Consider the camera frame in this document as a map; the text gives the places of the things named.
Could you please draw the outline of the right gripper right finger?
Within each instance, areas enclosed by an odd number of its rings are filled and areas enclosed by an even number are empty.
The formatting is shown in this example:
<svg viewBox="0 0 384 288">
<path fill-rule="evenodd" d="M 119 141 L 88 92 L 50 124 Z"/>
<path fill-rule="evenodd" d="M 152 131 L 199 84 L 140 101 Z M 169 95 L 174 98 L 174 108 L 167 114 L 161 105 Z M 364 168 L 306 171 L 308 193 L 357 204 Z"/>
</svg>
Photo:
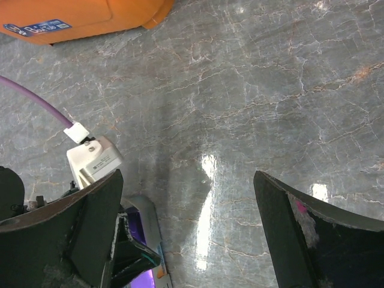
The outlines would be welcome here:
<svg viewBox="0 0 384 288">
<path fill-rule="evenodd" d="M 253 179 L 279 287 L 383 287 L 383 222 L 300 192 L 257 171 Z"/>
</svg>

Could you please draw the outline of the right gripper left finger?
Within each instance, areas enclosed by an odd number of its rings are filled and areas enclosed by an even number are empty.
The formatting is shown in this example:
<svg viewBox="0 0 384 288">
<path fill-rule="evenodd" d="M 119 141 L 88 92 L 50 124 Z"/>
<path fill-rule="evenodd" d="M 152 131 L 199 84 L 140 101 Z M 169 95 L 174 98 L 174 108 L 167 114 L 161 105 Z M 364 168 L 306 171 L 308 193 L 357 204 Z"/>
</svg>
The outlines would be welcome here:
<svg viewBox="0 0 384 288">
<path fill-rule="evenodd" d="M 122 196 L 120 170 L 1 222 L 1 287 L 100 287 Z"/>
</svg>

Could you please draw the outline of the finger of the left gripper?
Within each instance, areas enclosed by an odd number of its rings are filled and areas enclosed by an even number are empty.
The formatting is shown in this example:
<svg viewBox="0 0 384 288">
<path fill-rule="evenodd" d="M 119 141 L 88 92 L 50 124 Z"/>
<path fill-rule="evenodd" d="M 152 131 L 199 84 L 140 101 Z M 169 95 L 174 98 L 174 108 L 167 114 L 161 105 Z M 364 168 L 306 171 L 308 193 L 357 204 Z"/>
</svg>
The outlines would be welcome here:
<svg viewBox="0 0 384 288">
<path fill-rule="evenodd" d="M 161 262 L 159 254 L 146 245 L 140 216 L 121 214 L 113 252 L 111 286 L 125 287 Z"/>
</svg>

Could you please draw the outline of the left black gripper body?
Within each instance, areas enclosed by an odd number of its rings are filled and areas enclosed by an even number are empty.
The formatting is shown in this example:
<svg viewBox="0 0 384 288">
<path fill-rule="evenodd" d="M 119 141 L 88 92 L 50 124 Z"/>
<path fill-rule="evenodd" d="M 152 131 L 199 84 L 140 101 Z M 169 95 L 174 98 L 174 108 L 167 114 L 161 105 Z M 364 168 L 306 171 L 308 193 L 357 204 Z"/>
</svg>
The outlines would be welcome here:
<svg viewBox="0 0 384 288">
<path fill-rule="evenodd" d="M 10 168 L 1 166 L 1 218 L 14 218 L 28 214 L 31 218 L 53 218 L 68 212 L 70 208 L 62 201 L 64 196 L 78 192 L 74 181 L 70 182 L 70 189 L 55 202 L 44 204 L 44 197 L 37 196 L 35 209 L 24 204 L 25 186 L 19 175 Z"/>
</svg>

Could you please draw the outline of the purple toothpaste box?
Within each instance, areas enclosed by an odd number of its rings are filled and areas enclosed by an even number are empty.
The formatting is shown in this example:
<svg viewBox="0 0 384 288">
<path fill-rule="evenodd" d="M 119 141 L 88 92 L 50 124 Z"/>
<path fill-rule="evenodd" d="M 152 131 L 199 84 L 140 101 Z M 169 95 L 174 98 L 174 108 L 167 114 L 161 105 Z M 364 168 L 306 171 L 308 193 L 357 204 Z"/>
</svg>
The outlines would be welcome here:
<svg viewBox="0 0 384 288">
<path fill-rule="evenodd" d="M 130 283 L 130 287 L 172 288 L 161 247 L 161 234 L 154 204 L 143 195 L 133 195 L 122 201 L 128 214 L 129 229 L 134 239 L 160 256 L 160 264 L 141 273 Z"/>
</svg>

